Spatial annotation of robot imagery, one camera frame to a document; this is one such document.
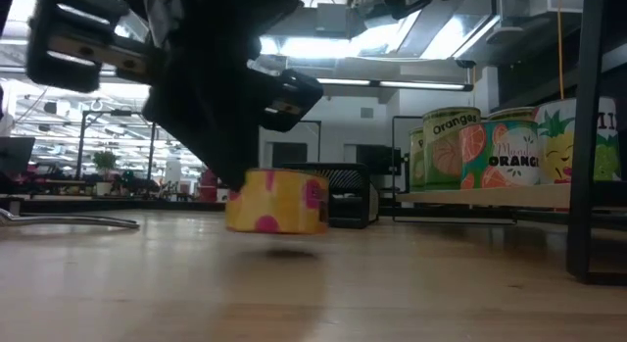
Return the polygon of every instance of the red object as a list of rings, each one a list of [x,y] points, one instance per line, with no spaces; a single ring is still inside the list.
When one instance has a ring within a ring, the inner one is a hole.
[[[217,177],[212,170],[206,170],[200,178],[198,186],[200,193],[200,201],[216,202],[217,201]]]

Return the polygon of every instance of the shelf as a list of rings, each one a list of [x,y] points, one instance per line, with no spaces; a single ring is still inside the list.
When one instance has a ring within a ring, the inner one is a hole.
[[[549,184],[494,189],[424,191],[410,194],[399,194],[396,199],[400,202],[423,204],[567,209],[570,207],[570,184]]]

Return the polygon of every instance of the yellow tape roll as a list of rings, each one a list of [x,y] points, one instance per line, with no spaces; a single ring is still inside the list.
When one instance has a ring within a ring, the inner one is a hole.
[[[238,232],[320,234],[328,227],[328,180],[301,171],[252,170],[226,203],[227,228]]]

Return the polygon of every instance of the pink polka dot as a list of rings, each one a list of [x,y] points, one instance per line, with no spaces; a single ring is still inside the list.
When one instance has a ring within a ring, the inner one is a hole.
[[[278,221],[272,216],[261,216],[255,223],[255,230],[262,233],[276,233]]]
[[[272,191],[274,185],[274,171],[265,172],[265,190]]]
[[[310,210],[316,210],[320,207],[320,184],[314,179],[308,180],[303,189],[303,201],[305,206]]]
[[[235,201],[239,199],[240,193],[233,190],[228,190],[228,201]]]

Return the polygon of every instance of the wooden surface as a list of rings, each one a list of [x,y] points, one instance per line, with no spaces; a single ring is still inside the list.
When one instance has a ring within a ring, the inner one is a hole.
[[[0,341],[627,336],[627,290],[574,282],[563,226],[386,224],[273,237],[226,232],[220,215],[200,212],[105,214],[143,226],[0,230]],[[627,265],[625,233],[597,237],[598,265]]]
[[[570,207],[570,184],[512,188],[439,190],[397,195],[398,201],[425,204],[514,206],[547,209]]]

